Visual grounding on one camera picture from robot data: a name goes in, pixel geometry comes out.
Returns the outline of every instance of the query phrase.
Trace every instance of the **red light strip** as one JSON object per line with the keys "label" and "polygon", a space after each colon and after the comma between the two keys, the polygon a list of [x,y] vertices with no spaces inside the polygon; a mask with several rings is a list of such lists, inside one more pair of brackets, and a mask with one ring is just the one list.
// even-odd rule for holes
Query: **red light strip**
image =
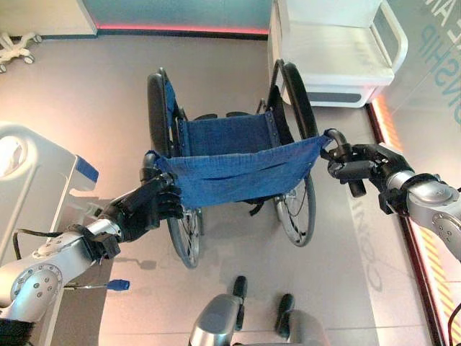
{"label": "red light strip", "polygon": [[179,32],[220,32],[228,34],[268,35],[267,29],[254,27],[208,27],[200,25],[147,25],[147,24],[97,24],[101,30],[146,30],[146,31],[179,31]]}

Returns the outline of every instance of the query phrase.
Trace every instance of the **blue handle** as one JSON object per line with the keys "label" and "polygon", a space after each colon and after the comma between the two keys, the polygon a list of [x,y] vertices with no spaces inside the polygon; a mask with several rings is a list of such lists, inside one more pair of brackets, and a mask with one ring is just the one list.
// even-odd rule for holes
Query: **blue handle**
{"label": "blue handle", "polygon": [[128,290],[130,289],[130,281],[127,280],[111,280],[107,283],[108,290]]}

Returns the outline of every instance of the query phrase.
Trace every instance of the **wheelchair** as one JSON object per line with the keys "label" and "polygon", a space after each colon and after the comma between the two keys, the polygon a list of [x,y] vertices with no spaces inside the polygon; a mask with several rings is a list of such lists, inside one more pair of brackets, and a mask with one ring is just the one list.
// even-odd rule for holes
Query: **wheelchair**
{"label": "wheelchair", "polygon": [[[285,119],[281,92],[287,91],[301,141]],[[148,77],[150,150],[144,169],[175,174],[183,219],[167,219],[176,253],[188,268],[197,266],[202,208],[230,202],[255,205],[273,200],[289,240],[305,246],[313,235],[315,193],[310,169],[330,141],[318,135],[304,83],[292,63],[274,66],[267,102],[256,114],[206,114],[188,120],[178,106],[164,69]]]}

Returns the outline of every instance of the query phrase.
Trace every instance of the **white wheeled base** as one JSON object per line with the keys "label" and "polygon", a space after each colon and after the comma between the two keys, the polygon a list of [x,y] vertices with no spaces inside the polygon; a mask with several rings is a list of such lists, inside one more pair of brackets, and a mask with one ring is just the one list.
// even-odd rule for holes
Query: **white wheeled base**
{"label": "white wheeled base", "polygon": [[3,47],[0,50],[0,74],[6,72],[5,63],[13,58],[22,57],[25,63],[33,63],[35,61],[30,50],[26,49],[30,40],[33,40],[35,43],[41,43],[42,37],[34,32],[29,32],[22,36],[21,40],[15,44],[6,32],[0,35],[0,45]]}

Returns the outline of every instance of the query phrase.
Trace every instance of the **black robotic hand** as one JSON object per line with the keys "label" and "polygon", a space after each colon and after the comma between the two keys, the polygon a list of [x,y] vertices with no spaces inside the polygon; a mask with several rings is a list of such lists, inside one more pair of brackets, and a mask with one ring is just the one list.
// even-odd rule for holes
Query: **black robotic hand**
{"label": "black robotic hand", "polygon": [[135,241],[165,218],[182,218],[181,190],[172,185],[173,177],[153,169],[142,185],[113,200],[99,218],[114,221],[121,230],[120,242]]}

